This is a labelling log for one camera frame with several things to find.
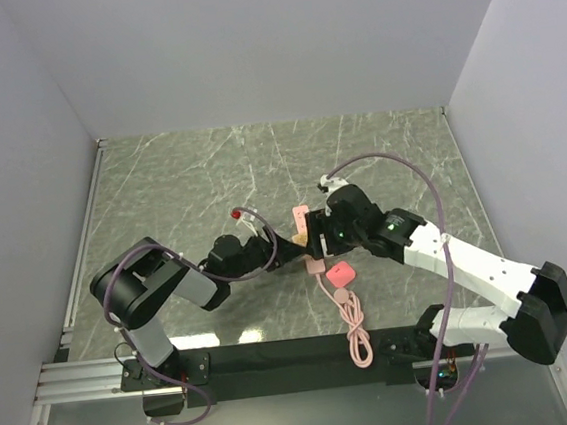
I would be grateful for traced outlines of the pink power strip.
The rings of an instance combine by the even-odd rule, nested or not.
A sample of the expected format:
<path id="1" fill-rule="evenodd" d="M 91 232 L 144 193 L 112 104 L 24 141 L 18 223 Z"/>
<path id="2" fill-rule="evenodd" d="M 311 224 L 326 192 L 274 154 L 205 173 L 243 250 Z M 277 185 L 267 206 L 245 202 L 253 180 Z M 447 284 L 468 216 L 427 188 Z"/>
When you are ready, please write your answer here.
<path id="1" fill-rule="evenodd" d="M 307 222 L 305 220 L 305 216 L 309 212 L 308 206 L 295 206 L 292 209 L 292 212 L 294 223 L 296 225 L 296 234 L 292 237 L 292 242 L 305 247 L 308 244 Z M 323 274 L 326 270 L 326 264 L 323 259 L 315 260 L 312 256 L 306 254 L 303 257 L 303 261 L 306 264 L 307 273 L 310 275 L 317 276 L 318 274 Z"/>

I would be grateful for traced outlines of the tan wooden plug adapter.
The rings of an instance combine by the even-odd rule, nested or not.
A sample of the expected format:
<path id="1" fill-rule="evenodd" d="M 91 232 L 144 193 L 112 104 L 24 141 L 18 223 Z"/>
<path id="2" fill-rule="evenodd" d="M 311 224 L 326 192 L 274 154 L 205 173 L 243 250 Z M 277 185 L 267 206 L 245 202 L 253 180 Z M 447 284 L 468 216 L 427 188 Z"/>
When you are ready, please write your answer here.
<path id="1" fill-rule="evenodd" d="M 308 235 L 306 233 L 298 233 L 292 237 L 291 241 L 294 244 L 306 247 L 308 245 Z"/>

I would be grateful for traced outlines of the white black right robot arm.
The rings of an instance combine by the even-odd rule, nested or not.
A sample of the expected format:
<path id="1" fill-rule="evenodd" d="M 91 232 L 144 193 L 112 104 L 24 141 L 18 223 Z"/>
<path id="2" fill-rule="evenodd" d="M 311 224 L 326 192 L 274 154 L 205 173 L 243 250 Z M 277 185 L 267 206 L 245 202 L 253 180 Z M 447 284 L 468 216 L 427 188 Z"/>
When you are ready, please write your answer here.
<path id="1" fill-rule="evenodd" d="M 357 185 L 332 190 L 309 211 L 314 259 L 361 247 L 377 258 L 435 273 L 488 300 L 486 307 L 427 308 L 416 325 L 417 350 L 437 358 L 457 345 L 505 343 L 530 362 L 552 365 L 567 338 L 567 273 L 504 259 L 440 231 L 402 208 L 382 211 Z"/>

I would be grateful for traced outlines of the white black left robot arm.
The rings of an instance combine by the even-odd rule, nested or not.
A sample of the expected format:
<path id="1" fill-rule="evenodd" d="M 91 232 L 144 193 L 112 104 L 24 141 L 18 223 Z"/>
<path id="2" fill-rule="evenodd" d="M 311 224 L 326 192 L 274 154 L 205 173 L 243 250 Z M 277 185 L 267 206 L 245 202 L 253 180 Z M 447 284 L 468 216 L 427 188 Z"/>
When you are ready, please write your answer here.
<path id="1" fill-rule="evenodd" d="M 158 311 L 173 295 L 206 311 L 229 297 L 230 284 L 252 278 L 256 270 L 271 272 L 307 254 L 307 247 L 272 234 L 251 236 L 246 243 L 222 235 L 197 266 L 176 258 L 145 237 L 100 270 L 90 293 L 103 306 L 109 323 L 123 329 L 145 360 L 142 375 L 158 387 L 184 376 L 178 349 L 170 342 Z"/>

